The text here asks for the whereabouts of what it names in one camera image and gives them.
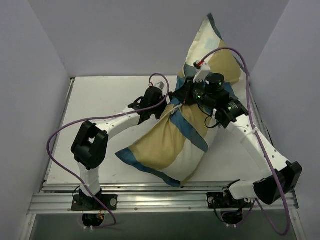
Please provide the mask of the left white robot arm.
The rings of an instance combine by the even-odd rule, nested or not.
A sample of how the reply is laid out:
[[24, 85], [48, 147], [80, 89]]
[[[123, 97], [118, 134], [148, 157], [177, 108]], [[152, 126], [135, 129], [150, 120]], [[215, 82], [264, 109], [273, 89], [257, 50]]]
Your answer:
[[79, 189], [79, 195], [83, 198], [82, 202], [88, 209], [95, 210], [101, 203], [99, 166], [106, 157], [108, 141], [126, 129], [149, 120], [152, 115], [158, 120], [167, 106], [166, 101], [150, 110], [132, 114], [129, 112], [149, 108], [160, 103], [165, 98], [164, 86], [163, 82], [149, 86], [144, 96], [136, 99], [122, 111], [123, 116], [97, 122], [87, 120], [81, 125], [71, 146], [71, 152], [77, 161], [80, 178], [84, 181], [84, 185]]

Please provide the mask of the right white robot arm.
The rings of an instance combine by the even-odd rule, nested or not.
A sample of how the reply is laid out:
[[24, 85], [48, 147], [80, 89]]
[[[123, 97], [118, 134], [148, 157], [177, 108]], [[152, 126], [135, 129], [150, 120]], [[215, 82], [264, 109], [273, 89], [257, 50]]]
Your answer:
[[210, 73], [205, 81], [188, 77], [173, 97], [186, 106], [198, 105], [208, 110], [217, 124], [241, 143], [259, 168], [262, 179], [236, 180], [222, 193], [223, 203], [234, 206], [241, 199], [258, 199], [271, 205], [292, 191], [302, 173], [302, 166], [290, 162], [261, 134], [250, 121], [249, 111], [234, 96], [232, 88], [219, 73]]

